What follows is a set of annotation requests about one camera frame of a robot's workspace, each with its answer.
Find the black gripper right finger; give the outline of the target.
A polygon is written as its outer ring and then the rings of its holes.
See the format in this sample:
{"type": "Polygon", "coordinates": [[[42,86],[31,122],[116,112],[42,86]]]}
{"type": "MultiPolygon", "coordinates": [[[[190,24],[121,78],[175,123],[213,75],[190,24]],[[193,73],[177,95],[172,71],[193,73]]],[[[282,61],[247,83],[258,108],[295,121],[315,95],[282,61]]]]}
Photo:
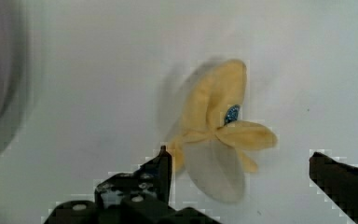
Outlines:
{"type": "Polygon", "coordinates": [[[358,167],[314,152],[309,158],[309,177],[345,215],[358,224],[358,167]]]}

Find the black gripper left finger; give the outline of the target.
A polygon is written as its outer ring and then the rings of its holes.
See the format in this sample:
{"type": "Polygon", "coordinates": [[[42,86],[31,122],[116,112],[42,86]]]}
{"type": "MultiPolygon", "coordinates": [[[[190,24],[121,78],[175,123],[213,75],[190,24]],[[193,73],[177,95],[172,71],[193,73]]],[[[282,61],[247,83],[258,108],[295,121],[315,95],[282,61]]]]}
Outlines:
{"type": "Polygon", "coordinates": [[[161,147],[136,171],[98,184],[93,201],[57,205],[43,224],[221,224],[192,207],[170,207],[171,182],[172,156],[161,147]]]}

